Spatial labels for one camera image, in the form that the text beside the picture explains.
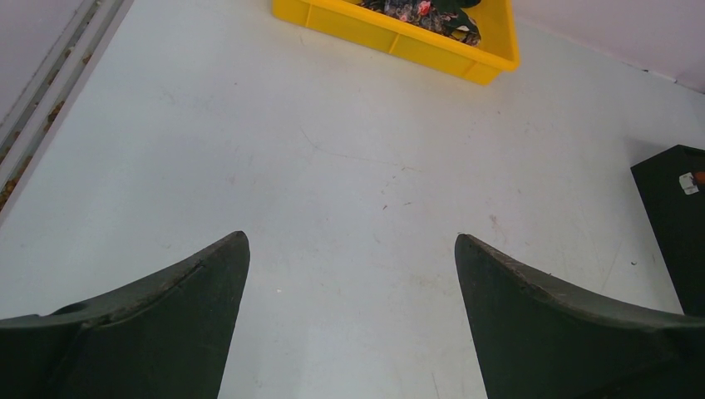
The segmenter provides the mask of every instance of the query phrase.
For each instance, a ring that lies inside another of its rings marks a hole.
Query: yellow tray
[[[480,28],[470,47],[357,4],[360,0],[272,0],[275,17],[341,37],[481,85],[520,63],[510,0],[482,0],[467,8]]]

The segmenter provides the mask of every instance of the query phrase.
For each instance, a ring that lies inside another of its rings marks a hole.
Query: white wall
[[[514,0],[517,17],[705,91],[703,0]]]
[[[0,2],[0,124],[82,2]]]

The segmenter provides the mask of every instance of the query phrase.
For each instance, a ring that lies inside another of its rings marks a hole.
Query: white table
[[[222,397],[485,392],[459,232],[679,312],[629,167],[705,146],[705,97],[534,28],[489,87],[274,19],[137,0],[0,229],[0,317],[50,313],[234,230]]]

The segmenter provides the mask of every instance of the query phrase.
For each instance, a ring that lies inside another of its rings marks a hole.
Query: white sticker
[[[680,182],[681,187],[683,187],[685,195],[695,194],[700,191],[698,190],[698,185],[695,184],[695,179],[693,178],[692,173],[686,173],[685,175],[678,177],[678,181]]]

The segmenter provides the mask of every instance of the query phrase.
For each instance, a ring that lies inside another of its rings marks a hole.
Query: yellow plastic bin
[[[482,0],[465,10],[480,28],[482,40],[478,47],[368,10],[358,3],[360,0],[272,0],[272,13],[284,21],[481,85],[490,83],[501,71],[513,71],[519,66],[510,0]]]

